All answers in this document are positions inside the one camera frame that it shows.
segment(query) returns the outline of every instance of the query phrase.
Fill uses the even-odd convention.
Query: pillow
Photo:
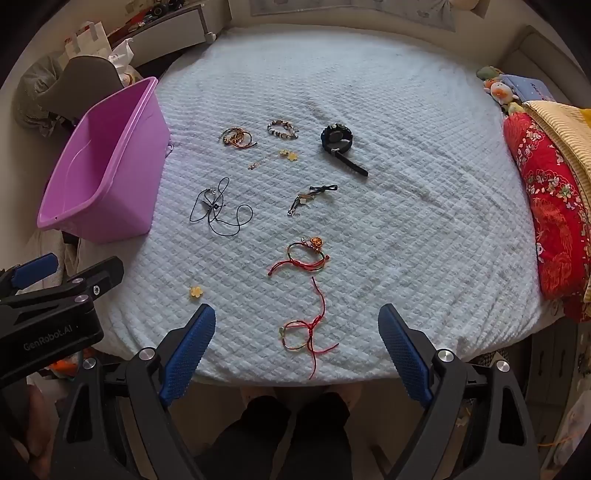
[[[541,80],[518,77],[517,75],[501,75],[503,83],[513,90],[522,102],[530,100],[547,100],[555,102],[548,87]]]
[[[527,113],[507,117],[503,130],[530,199],[542,293],[547,299],[582,295],[591,244],[576,180],[558,148]]]

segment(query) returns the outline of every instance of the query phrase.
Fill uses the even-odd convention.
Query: person's leg
[[[344,427],[360,396],[361,384],[335,385],[300,410],[278,480],[352,480]]]
[[[195,458],[206,480],[268,480],[271,474],[290,411],[274,396],[249,398],[242,393],[250,401],[240,419]]]

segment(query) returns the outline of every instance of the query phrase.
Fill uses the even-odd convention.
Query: textured blanket
[[[310,354],[285,350],[279,328],[320,313],[311,274],[285,265],[267,276],[303,235],[321,237],[330,255],[314,274],[326,297],[314,345],[340,343],[318,357],[311,382],[396,375],[378,333],[385,303],[462,358],[549,325],[558,313],[541,297],[527,197],[502,115],[474,71],[424,42],[345,28],[230,30],[207,50],[185,54],[157,89],[174,151],[151,232],[80,247],[81,269],[109,255],[125,263],[123,283],[97,302],[105,327],[99,346],[129,356],[156,345],[203,301],[215,309],[217,327],[198,374],[308,383]],[[299,129],[296,140],[267,133],[279,118]],[[335,122],[352,130],[346,155],[369,171],[367,179],[322,150],[320,134]],[[246,128],[258,145],[221,143],[232,126]],[[198,192],[224,176],[223,219],[235,221],[241,203],[254,210],[231,238],[189,222]],[[338,191],[287,215],[299,192],[331,184]],[[203,205],[196,209],[204,213]],[[198,300],[190,286],[202,288]]]

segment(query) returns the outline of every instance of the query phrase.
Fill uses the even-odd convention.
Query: metal screw
[[[142,360],[152,360],[156,355],[156,351],[153,348],[144,348],[140,353],[139,357]]]
[[[439,360],[445,363],[451,362],[453,360],[453,353],[451,353],[449,350],[440,350],[437,356],[439,357]]]
[[[94,358],[87,358],[82,362],[82,368],[84,368],[84,370],[90,370],[91,368],[94,368],[95,365],[96,360]]]
[[[496,363],[496,367],[501,370],[501,372],[508,372],[509,371],[509,364],[504,360],[499,360]]]

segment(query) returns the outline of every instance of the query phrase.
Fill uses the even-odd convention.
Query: plastic storage basket
[[[98,244],[150,231],[170,132],[147,78],[93,106],[70,137],[37,216]]]

